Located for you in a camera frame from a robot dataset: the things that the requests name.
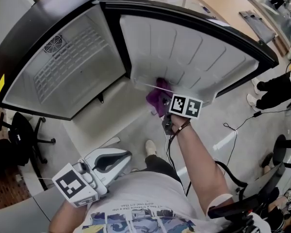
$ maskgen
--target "desk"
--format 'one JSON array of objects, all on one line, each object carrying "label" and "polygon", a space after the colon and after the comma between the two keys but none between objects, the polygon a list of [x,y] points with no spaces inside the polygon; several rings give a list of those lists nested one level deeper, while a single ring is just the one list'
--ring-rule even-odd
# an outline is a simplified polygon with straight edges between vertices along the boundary
[{"label": "desk", "polygon": [[[229,24],[231,27],[246,34],[255,41],[259,41],[256,33],[251,29],[247,22],[239,15],[239,11],[251,10],[258,14],[268,27],[274,32],[274,28],[270,25],[268,20],[252,5],[248,0],[199,0],[211,12],[213,12],[217,19]],[[186,0],[183,0],[182,7],[185,6]]]}]

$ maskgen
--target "concrete floor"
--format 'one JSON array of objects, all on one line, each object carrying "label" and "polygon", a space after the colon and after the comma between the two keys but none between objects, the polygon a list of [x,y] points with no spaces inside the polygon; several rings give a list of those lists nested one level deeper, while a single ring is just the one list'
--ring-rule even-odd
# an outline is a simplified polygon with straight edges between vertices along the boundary
[{"label": "concrete floor", "polygon": [[[175,5],[181,5],[182,0],[163,0]],[[203,11],[199,2],[187,0],[187,6],[191,9]],[[285,72],[287,60],[280,57],[277,49],[272,43],[269,46],[277,53],[280,64],[270,69],[258,78],[267,81]],[[234,89],[217,98],[213,104],[201,111],[199,120],[192,122],[192,126],[199,134],[201,140],[213,158],[225,164],[229,159],[234,145],[235,134],[232,130],[223,126],[227,122],[232,128],[237,128],[243,121],[251,117],[254,111],[246,101],[247,93],[254,94],[251,82]],[[286,108],[287,103],[268,111],[279,111]],[[261,115],[248,120],[239,130],[235,150],[230,158],[228,167],[237,178],[244,182],[252,182],[262,175],[259,167],[259,160],[265,153],[272,151],[276,138],[284,134],[291,139],[291,116],[285,113],[273,113]],[[144,143],[152,139],[158,149],[158,154],[166,159],[165,142],[166,138],[161,126],[161,119],[150,112],[144,113],[141,117],[122,130],[118,135],[121,142],[118,147],[129,150],[133,154],[131,166],[142,169],[144,164]],[[56,138],[55,145],[40,144],[42,154],[48,159],[48,163],[41,167],[42,176],[51,178],[67,162],[74,163],[79,158],[75,146],[69,139],[63,123],[60,120],[47,119],[40,129],[41,138]],[[181,156],[178,143],[175,140],[171,146],[171,155],[175,162],[176,169],[183,181],[184,188],[189,184],[185,164]],[[226,175],[228,186],[233,193],[236,185]],[[280,180],[278,187],[284,193],[291,186],[291,169],[287,169],[284,177]],[[191,189],[188,196],[192,205],[195,206],[200,217],[202,212],[194,190]]]}]

